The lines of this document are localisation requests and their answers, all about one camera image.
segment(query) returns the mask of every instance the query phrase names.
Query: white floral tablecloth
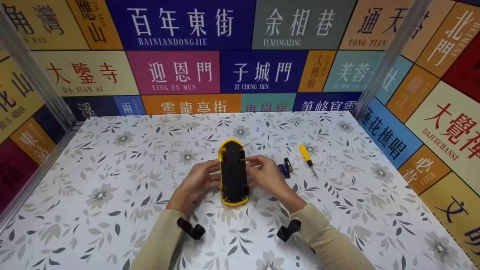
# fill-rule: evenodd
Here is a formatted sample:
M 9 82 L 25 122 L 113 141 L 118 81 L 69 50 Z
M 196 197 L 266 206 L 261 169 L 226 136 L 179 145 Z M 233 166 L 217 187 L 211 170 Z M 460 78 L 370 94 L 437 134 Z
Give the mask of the white floral tablecloth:
M 87 120 L 0 235 L 0 269 L 127 270 L 175 187 L 194 163 L 215 159 L 229 138 L 240 140 L 247 155 L 278 163 L 289 157 L 288 184 L 377 269 L 475 269 L 351 114 L 335 111 Z M 171 267 L 323 269 L 298 235 L 287 243 L 276 237 L 288 221 L 262 190 L 237 209 L 211 193 L 192 216 L 206 234 L 185 237 Z

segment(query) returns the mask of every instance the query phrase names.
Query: screwdriver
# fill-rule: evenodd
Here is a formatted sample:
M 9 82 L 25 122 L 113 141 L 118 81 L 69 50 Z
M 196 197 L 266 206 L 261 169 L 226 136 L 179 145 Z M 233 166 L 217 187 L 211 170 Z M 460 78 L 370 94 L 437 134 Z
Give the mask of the screwdriver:
M 301 155 L 303 156 L 303 158 L 307 162 L 308 167 L 310 167 L 310 169 L 312 170 L 313 175 L 315 176 L 316 179 L 318 179 L 318 175 L 315 172 L 315 169 L 313 168 L 313 163 L 312 163 L 312 160 L 310 159 L 310 156 L 308 155 L 307 149 L 303 145 L 300 145 L 299 149 L 300 149 Z

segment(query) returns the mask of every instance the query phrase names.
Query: human hand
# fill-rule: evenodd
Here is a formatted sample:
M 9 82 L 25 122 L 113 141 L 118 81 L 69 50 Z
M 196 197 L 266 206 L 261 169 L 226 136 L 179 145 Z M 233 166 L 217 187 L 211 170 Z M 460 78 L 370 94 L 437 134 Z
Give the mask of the human hand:
M 165 209 L 178 210 L 187 216 L 193 204 L 210 188 L 220 186 L 220 174 L 210 174 L 220 170 L 218 160 L 195 164 L 187 177 L 174 191 Z
M 262 155 L 247 157 L 245 160 L 249 162 L 247 163 L 247 174 L 255 179 L 251 187 L 259 185 L 274 196 L 285 188 L 290 189 L 275 161 Z

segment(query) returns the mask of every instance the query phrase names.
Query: beige sleeve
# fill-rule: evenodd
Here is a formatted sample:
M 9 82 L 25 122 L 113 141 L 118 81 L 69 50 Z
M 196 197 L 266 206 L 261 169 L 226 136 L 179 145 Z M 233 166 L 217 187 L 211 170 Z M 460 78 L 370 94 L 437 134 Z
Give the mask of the beige sleeve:
M 300 236 L 315 250 L 315 256 L 327 269 L 375 270 L 367 257 L 313 204 L 307 204 L 290 217 L 301 221 Z
M 160 213 L 130 270 L 168 269 L 173 251 L 183 235 L 183 230 L 177 226 L 180 217 L 186 219 L 182 212 L 176 210 Z

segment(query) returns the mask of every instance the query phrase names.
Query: yellow toy car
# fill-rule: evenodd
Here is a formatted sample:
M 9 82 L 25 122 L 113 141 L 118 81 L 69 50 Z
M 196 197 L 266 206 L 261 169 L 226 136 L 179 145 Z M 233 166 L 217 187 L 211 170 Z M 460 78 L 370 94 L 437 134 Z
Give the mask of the yellow toy car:
M 218 149 L 220 161 L 220 194 L 226 206 L 240 206 L 248 201 L 245 151 L 234 139 L 223 142 Z

